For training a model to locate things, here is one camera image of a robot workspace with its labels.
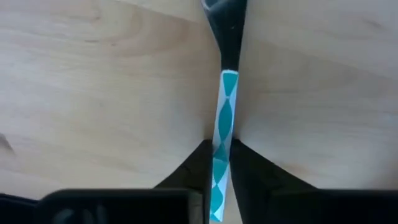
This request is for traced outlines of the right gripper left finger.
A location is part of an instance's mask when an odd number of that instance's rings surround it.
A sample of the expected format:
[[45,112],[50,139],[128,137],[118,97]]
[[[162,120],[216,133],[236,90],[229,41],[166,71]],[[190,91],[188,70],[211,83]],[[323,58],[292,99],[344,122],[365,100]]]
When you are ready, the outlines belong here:
[[1,223],[208,223],[212,144],[202,141],[151,189],[63,189],[40,200],[1,194]]

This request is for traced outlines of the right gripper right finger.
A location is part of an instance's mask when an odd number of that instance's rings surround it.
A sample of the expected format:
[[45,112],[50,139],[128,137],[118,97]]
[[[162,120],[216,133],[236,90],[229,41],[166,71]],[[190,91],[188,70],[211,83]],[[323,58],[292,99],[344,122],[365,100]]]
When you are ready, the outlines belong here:
[[231,180],[243,223],[397,224],[397,191],[318,189],[233,140]]

